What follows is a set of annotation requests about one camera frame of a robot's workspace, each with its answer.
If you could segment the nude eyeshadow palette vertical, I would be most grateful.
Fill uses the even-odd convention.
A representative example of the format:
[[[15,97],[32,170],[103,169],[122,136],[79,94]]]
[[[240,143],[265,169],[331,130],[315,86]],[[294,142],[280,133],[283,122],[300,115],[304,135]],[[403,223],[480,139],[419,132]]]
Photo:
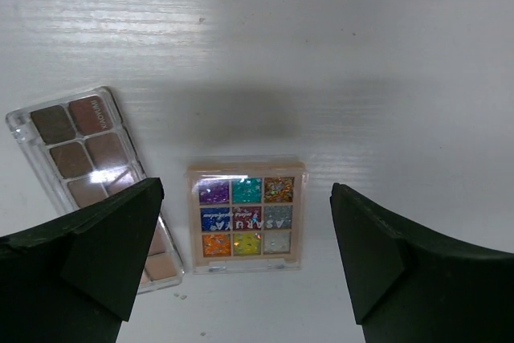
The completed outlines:
[[[102,202],[147,177],[112,92],[93,88],[71,96],[19,108],[6,114],[19,148],[35,172],[58,216]],[[82,263],[108,263],[136,257],[120,242],[128,241],[123,221],[103,244],[86,245]],[[145,257],[137,294],[173,287],[182,282],[184,269],[164,215],[159,214]]]

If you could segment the colourful square eyeshadow palette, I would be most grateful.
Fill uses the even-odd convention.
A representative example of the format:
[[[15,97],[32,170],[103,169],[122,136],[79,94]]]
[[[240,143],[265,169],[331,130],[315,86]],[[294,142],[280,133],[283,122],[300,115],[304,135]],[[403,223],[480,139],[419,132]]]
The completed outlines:
[[[196,162],[186,170],[195,274],[301,265],[305,164],[297,157]]]

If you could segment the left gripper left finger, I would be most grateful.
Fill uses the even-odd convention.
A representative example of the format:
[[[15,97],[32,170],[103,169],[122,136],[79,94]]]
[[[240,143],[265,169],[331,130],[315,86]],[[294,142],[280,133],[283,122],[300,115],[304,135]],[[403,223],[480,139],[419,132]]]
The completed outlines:
[[[159,178],[1,238],[3,342],[114,342],[161,211]]]

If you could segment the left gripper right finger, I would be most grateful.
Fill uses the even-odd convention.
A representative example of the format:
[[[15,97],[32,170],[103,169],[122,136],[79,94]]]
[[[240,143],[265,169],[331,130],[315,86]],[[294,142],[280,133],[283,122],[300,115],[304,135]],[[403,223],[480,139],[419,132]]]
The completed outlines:
[[[512,341],[511,253],[433,231],[340,183],[330,205],[366,341]]]

